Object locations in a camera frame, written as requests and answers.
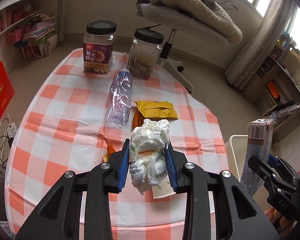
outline empty clear bottle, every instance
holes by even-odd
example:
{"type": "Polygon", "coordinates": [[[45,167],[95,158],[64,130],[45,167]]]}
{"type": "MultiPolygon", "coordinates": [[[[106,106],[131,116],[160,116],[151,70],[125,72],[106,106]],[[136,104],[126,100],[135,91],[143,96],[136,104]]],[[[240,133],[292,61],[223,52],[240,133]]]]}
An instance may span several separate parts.
{"type": "Polygon", "coordinates": [[[106,121],[110,125],[123,127],[129,121],[132,95],[132,75],[128,69],[122,69],[114,76],[109,96],[106,121]]]}

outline chair seat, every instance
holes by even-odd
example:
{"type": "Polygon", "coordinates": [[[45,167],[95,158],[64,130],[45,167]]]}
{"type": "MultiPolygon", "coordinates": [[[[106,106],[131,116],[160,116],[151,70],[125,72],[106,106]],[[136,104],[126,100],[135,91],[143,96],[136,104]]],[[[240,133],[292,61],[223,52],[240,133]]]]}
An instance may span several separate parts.
{"type": "Polygon", "coordinates": [[[147,20],[182,31],[209,44],[227,47],[228,40],[214,29],[167,6],[138,4],[137,11],[147,20]]]}

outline desk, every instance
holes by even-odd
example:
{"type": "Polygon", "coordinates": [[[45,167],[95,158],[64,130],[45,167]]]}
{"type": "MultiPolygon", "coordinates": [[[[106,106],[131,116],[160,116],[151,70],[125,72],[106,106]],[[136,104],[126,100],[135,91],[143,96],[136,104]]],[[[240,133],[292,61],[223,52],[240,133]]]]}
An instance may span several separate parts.
{"type": "MultiPolygon", "coordinates": [[[[132,131],[132,117],[137,108],[132,103],[129,123],[123,129],[110,128],[105,121],[106,99],[114,74],[125,68],[127,61],[127,54],[114,52],[108,74],[85,73],[82,49],[76,49],[39,89],[23,117],[7,165],[5,204],[13,232],[19,230],[65,171],[90,171],[101,163],[107,144],[112,144],[115,150],[121,149],[132,131]]],[[[162,67],[156,66],[149,80],[134,79],[132,100],[171,102],[179,116],[170,122],[173,148],[206,171],[219,173],[228,169],[216,117],[162,67]]],[[[114,239],[182,239],[185,194],[154,200],[148,190],[142,196],[132,186],[128,173],[122,193],[110,194],[109,203],[114,239]]],[[[213,204],[211,218],[214,218],[213,204]]]]}

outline plastic jar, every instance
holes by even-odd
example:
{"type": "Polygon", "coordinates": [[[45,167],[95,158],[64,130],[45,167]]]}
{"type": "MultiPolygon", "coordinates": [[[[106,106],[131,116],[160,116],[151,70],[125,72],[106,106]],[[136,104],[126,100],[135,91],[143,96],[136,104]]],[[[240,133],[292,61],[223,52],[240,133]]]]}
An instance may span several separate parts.
{"type": "Polygon", "coordinates": [[[112,65],[112,52],[117,25],[110,21],[87,24],[83,36],[83,68],[86,72],[107,73],[112,65]]]}
{"type": "Polygon", "coordinates": [[[149,79],[162,51],[163,35],[149,29],[136,29],[128,69],[133,77],[149,79]]]}

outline chair cushion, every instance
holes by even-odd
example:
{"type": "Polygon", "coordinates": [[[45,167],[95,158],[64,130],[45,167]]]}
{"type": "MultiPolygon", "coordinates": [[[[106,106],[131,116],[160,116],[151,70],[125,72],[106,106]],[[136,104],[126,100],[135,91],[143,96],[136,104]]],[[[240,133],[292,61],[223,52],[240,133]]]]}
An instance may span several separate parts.
{"type": "Polygon", "coordinates": [[[139,15],[151,22],[171,27],[183,33],[187,33],[200,40],[205,40],[212,45],[226,47],[228,40],[214,29],[207,25],[192,19],[182,13],[179,13],[167,6],[157,6],[154,4],[138,4],[139,15]]]}
{"type": "Polygon", "coordinates": [[[221,33],[230,43],[237,44],[242,40],[241,30],[217,3],[205,5],[201,0],[150,0],[150,2],[155,5],[164,4],[178,11],[185,11],[191,18],[221,33]]]}

